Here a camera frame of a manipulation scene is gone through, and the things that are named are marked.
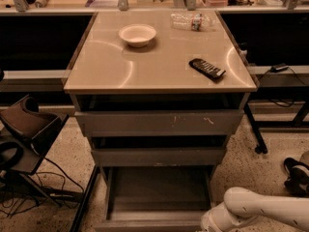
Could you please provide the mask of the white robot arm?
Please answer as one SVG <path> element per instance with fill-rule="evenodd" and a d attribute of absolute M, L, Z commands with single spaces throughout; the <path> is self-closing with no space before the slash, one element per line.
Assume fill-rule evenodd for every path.
<path fill-rule="evenodd" d="M 309 199 L 261 195 L 246 188 L 233 187 L 223 201 L 201 217 L 203 232 L 229 232 L 257 220 L 271 218 L 294 228 L 309 231 Z"/>

